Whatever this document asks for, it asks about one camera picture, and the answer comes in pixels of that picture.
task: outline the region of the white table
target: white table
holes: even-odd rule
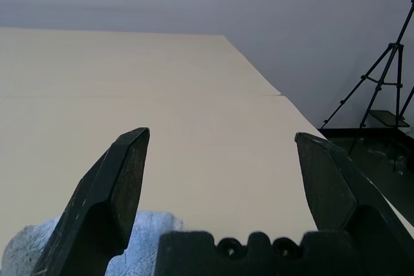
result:
[[[136,127],[151,130],[140,209],[216,241],[316,229],[294,135],[320,134],[224,37],[0,28],[0,59],[0,249]]]

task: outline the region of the tripod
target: tripod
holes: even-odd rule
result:
[[[357,90],[357,88],[359,86],[361,86],[362,82],[364,82],[366,79],[371,80],[373,82],[376,83],[376,87],[375,87],[375,91],[373,94],[373,97],[371,98],[371,101],[369,102],[368,108],[364,114],[364,117],[362,118],[361,124],[359,126],[359,130],[354,138],[354,141],[351,145],[351,148],[349,150],[349,154],[351,154],[352,150],[354,149],[355,143],[360,135],[360,131],[363,127],[365,127],[365,121],[367,120],[369,111],[371,110],[371,107],[374,104],[376,95],[378,94],[378,92],[381,90],[381,86],[383,85],[395,85],[397,87],[397,103],[396,103],[396,107],[395,107],[395,124],[394,124],[394,128],[395,128],[395,133],[397,133],[398,130],[398,125],[399,125],[399,121],[403,119],[403,115],[407,109],[407,106],[410,102],[410,100],[412,99],[413,95],[414,95],[414,87],[412,88],[402,110],[400,111],[400,89],[402,88],[402,84],[401,84],[401,74],[402,74],[402,51],[404,50],[404,46],[400,43],[402,36],[404,35],[404,32],[407,29],[409,20],[411,19],[413,12],[414,12],[414,0],[411,0],[412,4],[411,4],[411,9],[408,13],[408,16],[406,18],[406,21],[404,22],[404,25],[402,26],[402,29],[400,31],[400,34],[398,36],[398,39],[395,43],[390,43],[388,45],[388,47],[386,48],[386,50],[384,51],[384,53],[381,54],[381,56],[377,59],[377,61],[374,63],[374,65],[367,71],[366,74],[364,74],[363,76],[361,76],[361,81],[358,82],[358,84],[356,85],[356,87],[354,87],[354,89],[348,94],[348,96],[344,99],[340,101],[340,106],[334,111],[334,113],[332,113],[332,115],[325,121],[323,121],[323,126],[321,127],[321,129],[323,127],[325,127],[325,125],[327,125],[327,123],[332,119],[332,117],[339,111],[339,109],[345,104],[345,102],[352,96],[352,94],[354,94],[354,92]],[[381,74],[381,77],[379,80],[375,80],[373,78],[371,78],[369,75],[370,73],[372,73],[372,71],[374,71],[374,69],[376,68],[376,66],[387,56],[387,54],[391,51],[391,54],[389,55],[387,64],[384,68],[384,71]],[[398,67],[397,67],[397,82],[396,83],[387,83],[385,82],[385,78],[387,76],[389,67],[391,66],[391,63],[394,60],[394,56],[395,54],[398,52]]]

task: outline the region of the gray wall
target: gray wall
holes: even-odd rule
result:
[[[0,26],[224,34],[315,125],[395,40],[409,0],[0,0]],[[414,21],[403,42],[414,85]],[[395,68],[390,72],[394,78]],[[395,88],[377,109],[393,109]],[[358,125],[365,82],[331,126]],[[407,113],[414,122],[414,103]]]

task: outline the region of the bolt hole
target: bolt hole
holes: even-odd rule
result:
[[[276,239],[272,247],[273,250],[284,259],[293,259],[299,257],[298,245],[286,237]]]
[[[217,245],[217,250],[228,258],[238,259],[245,254],[246,249],[237,239],[222,239]]]

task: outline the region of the tripod leg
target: tripod leg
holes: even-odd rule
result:
[[[387,65],[386,65],[386,67],[384,68],[384,71],[381,74],[381,78],[379,79],[379,81],[378,81],[378,83],[377,83],[377,85],[375,87],[375,92],[373,94],[373,97],[371,98],[371,101],[369,102],[369,105],[368,105],[367,110],[365,111],[364,117],[362,118],[362,121],[361,121],[361,124],[360,124],[360,128],[359,128],[359,130],[358,130],[358,132],[357,132],[357,134],[356,134],[356,136],[354,138],[354,141],[352,142],[351,148],[349,149],[349,152],[348,152],[349,155],[351,155],[352,150],[354,149],[355,143],[356,143],[356,141],[357,141],[357,139],[358,139],[358,137],[360,135],[361,129],[363,127],[365,127],[365,121],[367,120],[369,111],[371,110],[371,107],[374,104],[376,95],[381,90],[381,86],[384,84],[384,80],[385,80],[385,78],[387,76],[387,73],[388,73],[389,67],[391,66],[391,63],[393,62],[395,53],[397,53],[398,47],[394,45],[392,47],[392,49],[393,50],[391,51],[391,54],[389,55],[389,58],[388,58],[388,61],[387,61]]]
[[[414,87],[411,89],[411,92],[409,93],[408,98],[407,98],[407,100],[406,100],[406,102],[405,102],[404,106],[402,107],[402,110],[401,110],[401,112],[400,112],[400,120],[403,120],[403,118],[402,118],[402,117],[403,117],[404,112],[406,111],[406,109],[407,109],[407,107],[408,107],[408,104],[409,104],[409,102],[411,101],[411,99],[412,99],[413,95],[414,95]]]
[[[327,123],[339,111],[339,109],[341,109],[341,107],[352,96],[352,94],[354,94],[354,92],[357,90],[357,88],[360,87],[360,85],[362,84],[362,82],[364,82],[367,79],[367,77],[369,76],[369,74],[372,73],[372,71],[375,69],[376,66],[378,66],[378,64],[388,54],[388,52],[391,50],[391,48],[392,48],[392,46],[391,45],[388,45],[388,47],[386,48],[386,50],[384,51],[384,53],[381,54],[381,56],[377,59],[377,61],[374,63],[374,65],[367,71],[366,74],[364,74],[363,76],[361,76],[361,81],[358,82],[358,84],[356,85],[356,87],[354,87],[354,89],[348,94],[348,96],[344,100],[341,100],[339,107],[336,108],[336,110],[334,111],[334,113],[332,113],[331,116],[327,120],[323,121],[323,125],[322,125],[321,129],[324,128],[325,125],[327,125]]]
[[[401,75],[402,75],[402,50],[404,49],[403,45],[398,47],[398,67],[397,67],[397,102],[395,105],[395,127],[394,127],[394,171],[395,171],[395,162],[397,161],[397,136],[398,136],[398,122],[400,120],[400,89],[401,85]]]

